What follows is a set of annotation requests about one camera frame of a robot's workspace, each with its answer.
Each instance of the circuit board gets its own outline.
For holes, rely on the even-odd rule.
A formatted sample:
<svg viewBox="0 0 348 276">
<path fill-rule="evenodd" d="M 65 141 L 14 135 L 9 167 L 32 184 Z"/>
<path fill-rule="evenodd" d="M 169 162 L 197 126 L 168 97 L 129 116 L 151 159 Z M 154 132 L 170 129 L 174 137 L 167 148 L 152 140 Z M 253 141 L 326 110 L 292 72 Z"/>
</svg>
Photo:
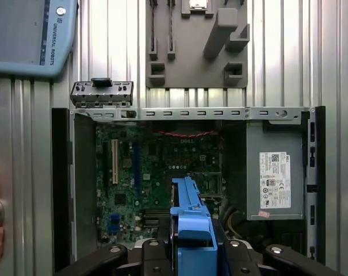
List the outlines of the circuit board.
<svg viewBox="0 0 348 276">
<path fill-rule="evenodd" d="M 213 217 L 221 201 L 218 135 L 179 138 L 145 127 L 96 128 L 97 228 L 100 243 L 134 243 L 155 237 L 169 217 L 171 180 L 191 176 Z"/>
</svg>

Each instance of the red wire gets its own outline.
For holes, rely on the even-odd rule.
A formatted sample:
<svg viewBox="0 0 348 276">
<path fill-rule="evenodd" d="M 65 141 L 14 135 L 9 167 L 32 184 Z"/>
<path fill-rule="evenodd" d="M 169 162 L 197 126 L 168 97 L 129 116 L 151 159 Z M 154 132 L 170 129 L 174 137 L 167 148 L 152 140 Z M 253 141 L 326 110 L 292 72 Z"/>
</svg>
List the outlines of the red wire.
<svg viewBox="0 0 348 276">
<path fill-rule="evenodd" d="M 198 137 L 202 137 L 202 136 L 206 136 L 206 135 L 210 135 L 214 133 L 214 131 L 207 131 L 207 132 L 202 132 L 202 133 L 193 134 L 193 135 L 180 135 L 180 134 L 165 132 L 165 131 L 157 131 L 157 132 L 162 135 L 171 136 L 175 138 L 182 138 L 182 139 L 198 138 Z"/>
</svg>

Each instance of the barcode sticker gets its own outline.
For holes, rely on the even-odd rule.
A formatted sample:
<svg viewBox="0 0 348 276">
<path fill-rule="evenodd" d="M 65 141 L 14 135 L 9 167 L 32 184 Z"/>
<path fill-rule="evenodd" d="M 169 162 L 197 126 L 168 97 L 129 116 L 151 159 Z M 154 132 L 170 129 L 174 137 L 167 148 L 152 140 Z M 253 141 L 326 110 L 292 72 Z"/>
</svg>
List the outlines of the barcode sticker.
<svg viewBox="0 0 348 276">
<path fill-rule="evenodd" d="M 290 155 L 259 153 L 261 209 L 291 208 Z"/>
</svg>

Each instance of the blue drive bracket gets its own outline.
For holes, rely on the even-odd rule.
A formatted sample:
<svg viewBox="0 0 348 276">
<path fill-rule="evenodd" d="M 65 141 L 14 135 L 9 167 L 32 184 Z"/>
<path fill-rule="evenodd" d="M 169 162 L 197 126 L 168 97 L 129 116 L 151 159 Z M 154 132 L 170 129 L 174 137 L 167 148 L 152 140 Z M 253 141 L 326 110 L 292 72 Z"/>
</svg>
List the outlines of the blue drive bracket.
<svg viewBox="0 0 348 276">
<path fill-rule="evenodd" d="M 77 0 L 0 0 L 0 74 L 54 78 L 74 41 Z"/>
<path fill-rule="evenodd" d="M 179 196 L 179 207 L 170 209 L 171 215 L 178 217 L 178 276 L 215 276 L 217 241 L 211 214 L 201 200 L 200 191 L 191 177 L 174 178 L 172 183 L 178 186 Z"/>
</svg>

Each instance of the pink sticker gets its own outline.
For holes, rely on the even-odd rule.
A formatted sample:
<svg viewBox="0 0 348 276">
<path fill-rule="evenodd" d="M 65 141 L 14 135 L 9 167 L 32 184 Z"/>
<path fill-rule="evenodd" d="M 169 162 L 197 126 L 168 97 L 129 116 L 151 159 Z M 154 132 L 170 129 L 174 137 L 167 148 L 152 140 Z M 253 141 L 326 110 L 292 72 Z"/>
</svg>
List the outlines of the pink sticker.
<svg viewBox="0 0 348 276">
<path fill-rule="evenodd" d="M 264 212 L 264 211 L 259 211 L 258 212 L 258 215 L 260 216 L 260 217 L 265 217 L 265 218 L 269 218 L 270 217 L 270 213 L 269 212 Z"/>
</svg>

